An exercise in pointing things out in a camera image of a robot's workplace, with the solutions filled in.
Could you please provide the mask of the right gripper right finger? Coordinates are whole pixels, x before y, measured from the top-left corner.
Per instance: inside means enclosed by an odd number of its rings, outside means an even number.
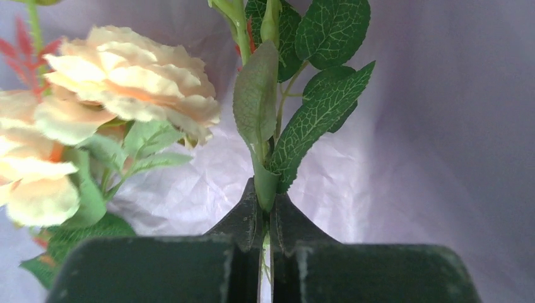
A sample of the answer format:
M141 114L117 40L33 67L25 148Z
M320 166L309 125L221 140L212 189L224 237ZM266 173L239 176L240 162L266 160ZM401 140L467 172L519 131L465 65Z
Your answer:
M343 244L287 194L270 214L274 302L479 302L461 258L445 246Z

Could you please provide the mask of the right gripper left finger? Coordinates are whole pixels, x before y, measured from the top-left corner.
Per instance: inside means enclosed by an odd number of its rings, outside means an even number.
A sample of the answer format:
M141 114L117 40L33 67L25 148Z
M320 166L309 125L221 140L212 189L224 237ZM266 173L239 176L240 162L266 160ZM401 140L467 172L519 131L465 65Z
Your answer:
M67 257L47 302L258 302L262 212L254 181L198 236L101 237Z

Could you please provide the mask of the pink paper flower bouquet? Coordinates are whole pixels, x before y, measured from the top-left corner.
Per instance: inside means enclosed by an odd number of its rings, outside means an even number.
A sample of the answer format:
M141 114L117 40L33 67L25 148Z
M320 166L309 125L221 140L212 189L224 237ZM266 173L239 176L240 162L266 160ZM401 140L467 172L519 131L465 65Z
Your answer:
M433 243L466 264L483 302L534 301L534 2L372 1L349 64L375 61L358 107L302 161L290 198L341 242ZM222 104L190 163L137 175L111 210L141 235L206 232L252 175L232 115L239 60L206 1L63 1L44 40L131 27L206 62Z

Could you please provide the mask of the cream rose stem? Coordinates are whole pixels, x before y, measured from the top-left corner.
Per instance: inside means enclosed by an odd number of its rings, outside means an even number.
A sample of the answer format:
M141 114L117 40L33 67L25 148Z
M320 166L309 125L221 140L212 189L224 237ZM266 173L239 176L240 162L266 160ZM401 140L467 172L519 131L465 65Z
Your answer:
M16 20L1 55L24 90L1 92L1 206L43 253L21 262L50 288L68 252L93 235L128 235L107 211L125 181L187 163L220 121L204 62L128 27L43 44L37 8Z

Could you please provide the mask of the green leafy bud stem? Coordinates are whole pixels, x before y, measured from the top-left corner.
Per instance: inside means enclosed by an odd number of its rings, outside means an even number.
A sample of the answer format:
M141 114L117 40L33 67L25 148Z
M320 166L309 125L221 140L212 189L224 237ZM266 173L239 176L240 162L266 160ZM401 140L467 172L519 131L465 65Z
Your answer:
M258 302L271 243L288 252L277 207L313 144L337 132L358 105L375 67L347 65L364 42L368 1L312 1L300 14L287 1L210 1L228 22L242 68L233 89L237 131L254 174L240 201L213 227L236 243L227 302Z

